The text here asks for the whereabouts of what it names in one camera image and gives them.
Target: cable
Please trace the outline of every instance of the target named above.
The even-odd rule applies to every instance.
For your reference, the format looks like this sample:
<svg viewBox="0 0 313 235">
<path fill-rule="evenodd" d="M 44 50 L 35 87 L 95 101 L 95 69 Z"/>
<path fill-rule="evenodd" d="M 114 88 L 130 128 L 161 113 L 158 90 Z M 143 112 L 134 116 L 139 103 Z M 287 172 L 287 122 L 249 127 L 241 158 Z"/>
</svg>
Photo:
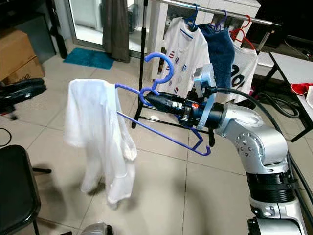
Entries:
<svg viewBox="0 0 313 235">
<path fill-rule="evenodd" d="M 291 49 L 293 49 L 294 51 L 298 52 L 298 54 L 303 55 L 307 60 L 309 60 L 309 57 L 308 57 L 308 56 L 306 56 L 305 54 L 303 54 L 302 52 L 300 52 L 300 51 L 299 51 L 298 49 L 296 49 L 295 47 L 289 45 L 289 44 L 286 42 L 286 39 L 284 39 L 284 43 L 285 43 L 287 46 L 289 46 Z"/>
<path fill-rule="evenodd" d="M 249 99 L 254 105 L 258 106 L 265 114 L 266 116 L 269 118 L 270 122 L 273 124 L 273 126 L 275 127 L 275 129 L 277 131 L 279 131 L 281 134 L 282 134 L 282 130 L 280 129 L 280 127 L 278 126 L 277 122 L 275 121 L 275 119 L 272 117 L 272 115 L 267 111 L 267 109 L 259 102 L 257 101 L 255 98 L 249 96 L 248 94 L 242 92 L 242 91 L 238 91 L 238 90 L 235 90 L 235 89 L 230 89 L 230 88 L 211 88 L 210 89 L 212 93 L 216 93 L 216 92 L 230 92 L 230 93 L 235 93 L 235 94 L 239 94 L 247 99 Z M 294 174 L 293 174 L 293 168 L 292 166 L 294 167 L 296 173 L 298 174 L 298 177 L 299 179 L 301 180 L 301 182 L 303 183 L 304 187 L 305 187 L 305 190 L 310 198 L 310 201 L 313 205 L 313 194 L 310 190 L 310 187 L 307 183 L 307 181 L 305 180 L 301 170 L 299 169 L 298 165 L 295 163 L 291 153 L 288 151 L 287 152 L 287 164 L 288 164 L 288 168 L 290 169 L 290 176 L 291 176 L 291 179 L 294 180 L 295 177 L 294 177 Z M 299 192 L 299 189 L 296 189 L 295 190 L 297 196 L 298 194 L 300 195 L 300 192 Z M 300 195 L 298 196 L 298 199 L 301 203 L 301 205 L 303 206 L 303 209 L 304 209 L 304 212 L 305 214 L 307 215 L 308 219 L 309 219 L 309 222 L 310 222 L 310 225 L 311 227 L 313 228 L 313 216 L 311 215 L 308 207 L 307 207 L 307 204 L 306 202 L 304 201 L 303 197 Z"/>
<path fill-rule="evenodd" d="M 0 130 L 4 130 L 4 131 L 6 131 L 9 134 L 9 141 L 6 144 L 0 145 L 0 147 L 5 147 L 5 146 L 7 146 L 11 142 L 12 135 L 11 135 L 11 133 L 7 129 L 0 128 Z"/>
<path fill-rule="evenodd" d="M 277 98 L 277 97 L 270 97 L 268 94 L 264 93 L 264 92 L 259 92 L 258 95 L 263 95 L 264 98 L 266 98 L 269 103 L 278 111 L 280 112 L 282 115 L 289 117 L 289 118 L 298 118 L 299 117 L 299 111 L 297 110 L 297 108 L 289 103 L 288 101 L 285 101 L 283 99 Z M 278 102 L 281 102 L 283 104 L 285 104 L 286 106 L 288 106 L 293 114 L 288 113 L 287 111 L 285 111 L 279 104 Z"/>
</svg>

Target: red hanger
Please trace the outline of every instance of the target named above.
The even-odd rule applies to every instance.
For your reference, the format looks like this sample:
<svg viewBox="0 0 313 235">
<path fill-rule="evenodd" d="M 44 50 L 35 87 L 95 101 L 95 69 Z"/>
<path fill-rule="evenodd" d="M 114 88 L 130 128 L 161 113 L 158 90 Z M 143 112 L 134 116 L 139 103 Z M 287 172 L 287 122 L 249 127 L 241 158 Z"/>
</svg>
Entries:
<svg viewBox="0 0 313 235">
<path fill-rule="evenodd" d="M 247 23 L 245 26 L 242 26 L 241 28 L 237 28 L 237 29 L 235 29 L 235 30 L 233 30 L 233 31 L 230 31 L 230 37 L 231 37 L 231 39 L 232 39 L 233 41 L 236 41 L 236 40 L 237 40 L 238 42 L 241 42 L 241 43 L 242 43 L 243 41 L 246 41 L 246 42 L 251 46 L 251 48 L 252 48 L 253 50 L 255 50 L 254 45 L 249 41 L 248 38 L 246 38 L 245 32 L 243 31 L 243 28 L 248 27 L 248 25 L 249 25 L 250 22 L 251 22 L 250 15 L 246 15 L 246 16 L 249 18 L 248 23 Z M 244 37 L 243 37 L 242 40 L 237 39 L 237 36 L 238 36 L 238 33 L 239 33 L 239 32 L 242 32 L 243 35 L 244 35 Z"/>
</svg>

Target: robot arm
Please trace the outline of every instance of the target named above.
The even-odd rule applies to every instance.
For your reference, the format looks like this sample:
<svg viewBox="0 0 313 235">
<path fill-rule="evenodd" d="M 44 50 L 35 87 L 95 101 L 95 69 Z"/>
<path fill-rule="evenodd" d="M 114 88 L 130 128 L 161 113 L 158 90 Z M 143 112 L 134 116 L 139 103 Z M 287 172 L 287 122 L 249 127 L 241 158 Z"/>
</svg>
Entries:
<svg viewBox="0 0 313 235">
<path fill-rule="evenodd" d="M 169 93 L 149 93 L 146 99 L 158 110 L 175 114 L 183 126 L 208 127 L 236 147 L 247 174 L 251 211 L 250 235 L 306 235 L 300 205 L 290 180 L 287 143 L 277 130 L 266 126 L 255 111 L 232 104 L 214 103 L 213 68 L 197 69 L 186 99 Z"/>
</svg>

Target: curtain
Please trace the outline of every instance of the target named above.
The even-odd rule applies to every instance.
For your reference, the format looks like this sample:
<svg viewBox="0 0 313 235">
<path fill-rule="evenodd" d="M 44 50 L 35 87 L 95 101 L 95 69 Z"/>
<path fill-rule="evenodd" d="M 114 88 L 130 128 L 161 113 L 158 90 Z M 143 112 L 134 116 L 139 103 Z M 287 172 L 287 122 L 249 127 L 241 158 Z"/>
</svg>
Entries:
<svg viewBox="0 0 313 235">
<path fill-rule="evenodd" d="M 127 0 L 102 0 L 102 46 L 115 60 L 129 63 Z"/>
</svg>

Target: cardboard box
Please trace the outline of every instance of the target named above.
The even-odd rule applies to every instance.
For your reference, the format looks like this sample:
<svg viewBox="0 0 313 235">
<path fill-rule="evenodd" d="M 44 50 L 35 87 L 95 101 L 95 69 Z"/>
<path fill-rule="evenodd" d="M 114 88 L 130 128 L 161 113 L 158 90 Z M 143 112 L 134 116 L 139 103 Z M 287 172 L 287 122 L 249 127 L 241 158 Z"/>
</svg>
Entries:
<svg viewBox="0 0 313 235">
<path fill-rule="evenodd" d="M 10 74 L 3 80 L 5 85 L 16 83 L 19 81 L 31 78 L 43 78 L 45 76 L 44 70 L 37 57 L 20 67 L 14 73 Z"/>
<path fill-rule="evenodd" d="M 36 56 L 27 34 L 11 29 L 0 34 L 0 81 Z"/>
</svg>

